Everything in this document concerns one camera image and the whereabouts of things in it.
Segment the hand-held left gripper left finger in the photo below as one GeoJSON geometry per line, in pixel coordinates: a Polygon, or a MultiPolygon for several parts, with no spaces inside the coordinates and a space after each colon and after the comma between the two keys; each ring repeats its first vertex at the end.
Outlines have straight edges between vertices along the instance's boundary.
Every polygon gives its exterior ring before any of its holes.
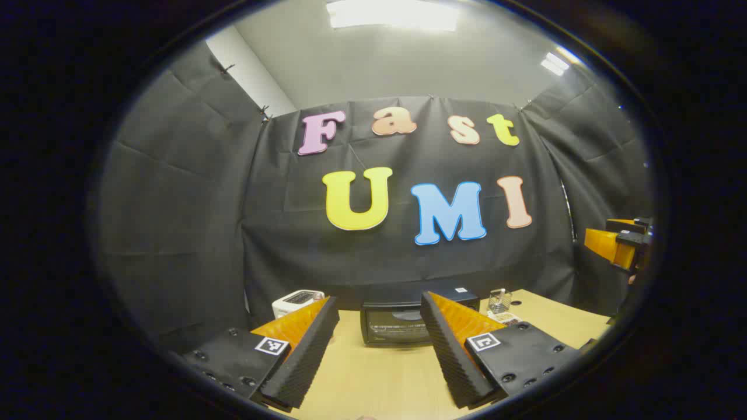
{"type": "Polygon", "coordinates": [[[339,322],[336,303],[325,297],[251,331],[228,328],[181,357],[240,399],[299,408],[339,322]]]}

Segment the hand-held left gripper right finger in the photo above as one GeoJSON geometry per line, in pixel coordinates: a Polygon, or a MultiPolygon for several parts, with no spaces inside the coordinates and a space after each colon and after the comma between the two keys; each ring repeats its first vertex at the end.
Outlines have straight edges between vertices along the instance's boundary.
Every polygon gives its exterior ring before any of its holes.
{"type": "Polygon", "coordinates": [[[420,313],[459,408],[524,393],[581,356],[529,322],[507,326],[429,290],[420,313]]]}

